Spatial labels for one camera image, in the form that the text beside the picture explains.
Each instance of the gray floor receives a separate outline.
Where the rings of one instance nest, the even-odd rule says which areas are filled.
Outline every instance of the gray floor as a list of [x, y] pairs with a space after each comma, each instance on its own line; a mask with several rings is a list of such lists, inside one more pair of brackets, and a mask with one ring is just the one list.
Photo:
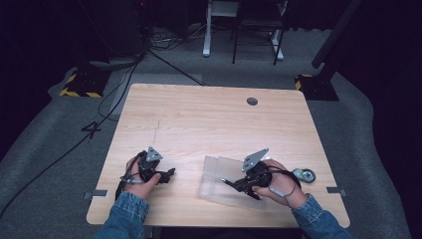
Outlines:
[[[202, 57], [203, 38], [174, 50], [156, 51], [188, 74], [210, 86], [294, 90], [294, 76], [317, 74], [311, 60], [329, 31], [288, 32], [285, 59], [273, 66], [273, 53], [260, 47], [240, 48], [232, 65], [230, 32], [213, 36], [211, 56]], [[53, 100], [34, 118], [0, 163], [1, 207], [26, 182], [80, 141], [81, 128], [101, 121], [119, 97], [112, 92], [125, 71], [114, 72], [103, 99], [59, 97], [69, 74], [49, 90]], [[135, 69], [134, 82], [191, 84], [161, 61], [147, 55]], [[308, 102], [320, 139], [343, 197], [351, 225], [358, 238], [410, 238], [400, 199], [383, 169], [372, 138], [372, 106], [350, 82], [335, 75], [332, 83], [339, 102]], [[93, 139], [35, 180], [9, 207], [0, 221], [0, 238], [92, 238], [99, 226], [87, 223], [86, 191], [96, 188], [116, 122], [106, 120]]]

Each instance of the wooden tabletop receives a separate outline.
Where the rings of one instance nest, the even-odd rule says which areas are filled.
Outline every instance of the wooden tabletop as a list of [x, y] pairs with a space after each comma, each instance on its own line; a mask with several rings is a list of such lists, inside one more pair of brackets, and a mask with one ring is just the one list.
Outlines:
[[[258, 103], [250, 106], [248, 98]], [[163, 156], [157, 170], [176, 171], [147, 198], [145, 225], [297, 227], [290, 209], [271, 200], [255, 209], [198, 195], [206, 156], [243, 161], [263, 148], [289, 170], [312, 169], [316, 181], [303, 183], [303, 191], [341, 226], [349, 225], [341, 196], [327, 193], [327, 187], [336, 187], [335, 180], [299, 91], [133, 84], [97, 185], [108, 190], [108, 197], [93, 199], [88, 222], [107, 220], [126, 163], [149, 146]]]

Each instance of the blue sleeve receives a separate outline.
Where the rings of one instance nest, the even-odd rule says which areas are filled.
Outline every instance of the blue sleeve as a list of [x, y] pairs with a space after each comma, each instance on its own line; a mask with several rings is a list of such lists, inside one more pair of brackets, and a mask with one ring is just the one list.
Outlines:
[[111, 208], [108, 220], [95, 238], [143, 238], [143, 222], [148, 203], [129, 192], [122, 192]]
[[353, 238], [330, 212], [322, 210], [312, 195], [308, 194], [308, 197], [304, 205], [293, 210], [299, 226], [308, 236], [321, 239]]

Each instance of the black chair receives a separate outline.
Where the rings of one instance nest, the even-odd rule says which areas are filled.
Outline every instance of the black chair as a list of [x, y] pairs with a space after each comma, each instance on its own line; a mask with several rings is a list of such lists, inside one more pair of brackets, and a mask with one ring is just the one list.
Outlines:
[[[282, 46], [283, 35], [286, 30], [286, 24], [284, 24], [284, 16], [286, 11], [288, 10], [289, 4], [285, 11], [283, 11], [284, 7], [283, 0], [240, 0], [237, 16], [236, 16], [236, 23], [234, 27], [234, 35], [235, 35], [235, 44], [234, 44], [234, 51], [233, 51], [233, 64], [236, 60], [236, 51], [238, 45], [254, 45], [254, 46], [277, 46], [276, 57], [274, 59], [274, 64], [276, 66], [277, 58], [280, 53], [280, 49]], [[252, 32], [271, 32], [272, 34], [269, 36], [268, 40], [270, 43], [266, 44], [259, 44], [259, 43], [239, 43], [239, 31], [246, 30]], [[280, 30], [280, 39], [279, 44], [274, 45], [271, 41], [271, 38], [274, 36], [276, 30]]]

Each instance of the person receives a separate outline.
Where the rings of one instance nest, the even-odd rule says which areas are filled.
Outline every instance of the person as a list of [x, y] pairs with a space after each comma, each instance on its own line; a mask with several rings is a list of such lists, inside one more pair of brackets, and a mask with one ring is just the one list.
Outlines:
[[[271, 169], [287, 170], [281, 163], [273, 160], [263, 160]], [[139, 169], [134, 166], [131, 174], [135, 179], [140, 179]], [[123, 192], [111, 208], [109, 218], [97, 232], [95, 238], [143, 238], [143, 222], [148, 214], [149, 206], [146, 198], [158, 183], [160, 174], [156, 173], [146, 183], [127, 184]], [[299, 227], [310, 238], [353, 238], [351, 234], [342, 228], [335, 217], [328, 211], [323, 210], [311, 194], [305, 194], [296, 186], [294, 181], [281, 173], [273, 173], [273, 181], [270, 187], [252, 188], [260, 196], [269, 197], [274, 201], [292, 208], [293, 215], [298, 221]]]

